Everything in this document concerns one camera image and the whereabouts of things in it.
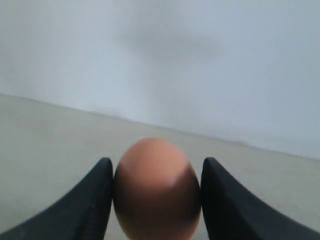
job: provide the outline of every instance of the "floor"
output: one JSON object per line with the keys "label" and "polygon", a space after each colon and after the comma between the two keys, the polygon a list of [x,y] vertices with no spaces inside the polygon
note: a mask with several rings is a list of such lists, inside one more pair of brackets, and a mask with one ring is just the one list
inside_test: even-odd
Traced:
{"label": "floor", "polygon": [[[320,161],[0,95],[0,232],[53,204],[101,157],[116,166],[151,136],[184,150],[198,176],[205,157],[217,158],[258,197],[320,231]],[[107,232],[125,239],[113,212]],[[203,221],[194,239],[208,239]]]}

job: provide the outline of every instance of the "white wall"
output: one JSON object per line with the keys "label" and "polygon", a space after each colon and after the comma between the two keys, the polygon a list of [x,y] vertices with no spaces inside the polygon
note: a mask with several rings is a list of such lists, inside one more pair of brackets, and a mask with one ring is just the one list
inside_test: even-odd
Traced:
{"label": "white wall", "polygon": [[319,9],[2,0],[0,92],[320,159]]}

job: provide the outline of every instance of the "egg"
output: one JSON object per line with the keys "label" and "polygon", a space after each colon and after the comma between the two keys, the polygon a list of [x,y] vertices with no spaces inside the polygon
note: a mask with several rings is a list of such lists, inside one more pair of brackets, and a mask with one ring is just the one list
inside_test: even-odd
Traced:
{"label": "egg", "polygon": [[130,240],[189,240],[200,219],[199,182],[180,149],[160,138],[144,138],[119,161],[113,205]]}

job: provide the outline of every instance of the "brown egg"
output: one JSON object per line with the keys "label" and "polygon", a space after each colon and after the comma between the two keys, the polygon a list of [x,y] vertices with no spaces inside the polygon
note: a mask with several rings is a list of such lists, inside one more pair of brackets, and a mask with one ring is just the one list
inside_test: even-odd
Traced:
{"label": "brown egg", "polygon": [[200,187],[182,151],[145,138],[121,158],[114,175],[113,204],[131,240],[189,240],[200,218]]}

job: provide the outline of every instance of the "beige floor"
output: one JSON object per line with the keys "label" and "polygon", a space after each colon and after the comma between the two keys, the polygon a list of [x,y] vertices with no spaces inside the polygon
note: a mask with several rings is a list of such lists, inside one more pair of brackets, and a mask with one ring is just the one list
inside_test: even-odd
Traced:
{"label": "beige floor", "polygon": [[[320,231],[320,161],[0,95],[0,232],[54,203],[101,157],[116,166],[151,136],[182,148],[198,176],[204,158],[216,157],[267,203]],[[113,213],[107,231],[125,239]],[[195,239],[208,239],[203,221]]]}

